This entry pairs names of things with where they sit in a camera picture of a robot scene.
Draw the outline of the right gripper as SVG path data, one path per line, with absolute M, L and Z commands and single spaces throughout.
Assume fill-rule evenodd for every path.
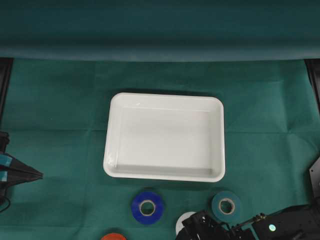
M 214 220 L 206 211 L 183 213 L 176 222 L 177 240 L 238 240 L 226 222 Z

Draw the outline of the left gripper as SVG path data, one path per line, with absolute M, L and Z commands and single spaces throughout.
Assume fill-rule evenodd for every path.
M 6 195 L 6 187 L 33 182 L 43 178 L 43 174 L 35 168 L 24 164 L 6 153 L 9 134 L 0 133 L 0 197 Z

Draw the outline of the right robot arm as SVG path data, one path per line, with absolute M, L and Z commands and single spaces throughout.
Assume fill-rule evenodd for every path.
M 229 227 L 217 222 L 205 211 L 182 221 L 177 240 L 318 240 L 320 238 L 320 160 L 309 168 L 313 200 L 275 213 L 260 213 L 249 220 Z

